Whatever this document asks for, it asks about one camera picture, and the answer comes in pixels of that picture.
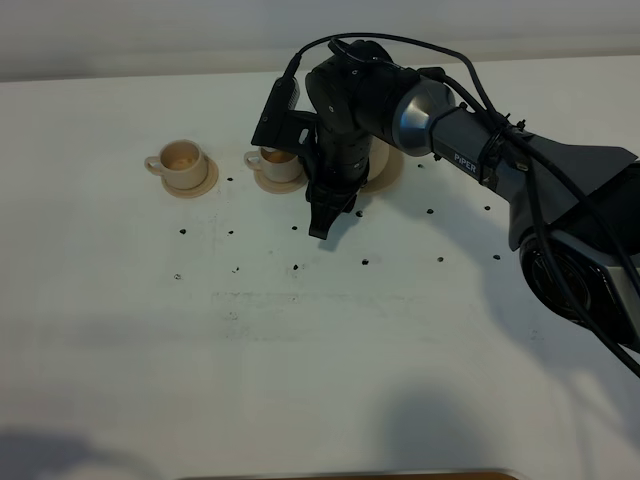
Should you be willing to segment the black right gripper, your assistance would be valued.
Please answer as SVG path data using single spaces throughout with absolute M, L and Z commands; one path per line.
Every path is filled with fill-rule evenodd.
M 326 239 L 342 213 L 350 213 L 370 175 L 374 138 L 392 140 L 392 120 L 402 97 L 418 84 L 418 73 L 397 65 L 372 40 L 330 40 L 332 55 L 306 75 L 316 111 L 319 162 L 309 178 L 308 234 Z

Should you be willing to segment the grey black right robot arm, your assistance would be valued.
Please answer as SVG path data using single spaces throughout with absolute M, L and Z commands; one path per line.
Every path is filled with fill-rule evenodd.
M 534 295 L 603 339 L 639 346 L 639 161 L 620 147 L 567 145 L 498 113 L 443 69 L 397 65 L 373 41 L 332 39 L 305 86 L 316 111 L 309 232 L 350 210 L 379 139 L 444 159 L 509 205 L 509 244 Z

